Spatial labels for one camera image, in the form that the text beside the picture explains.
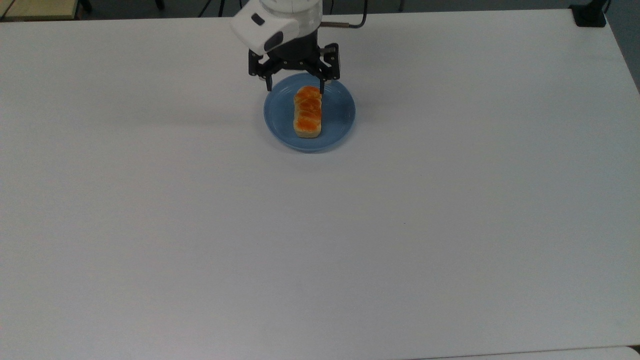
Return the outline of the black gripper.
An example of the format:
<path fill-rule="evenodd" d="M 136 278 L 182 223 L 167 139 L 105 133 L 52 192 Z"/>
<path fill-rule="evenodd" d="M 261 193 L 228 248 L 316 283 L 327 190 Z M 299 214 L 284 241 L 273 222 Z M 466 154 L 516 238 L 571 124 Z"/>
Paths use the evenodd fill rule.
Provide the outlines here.
<path fill-rule="evenodd" d="M 340 47 L 338 43 L 318 46 L 318 30 L 295 38 L 267 52 L 267 59 L 261 63 L 263 55 L 249 50 L 247 71 L 265 81 L 268 92 L 273 89 L 273 75 L 282 69 L 302 70 L 318 77 L 319 91 L 323 95 L 331 81 L 341 79 Z"/>

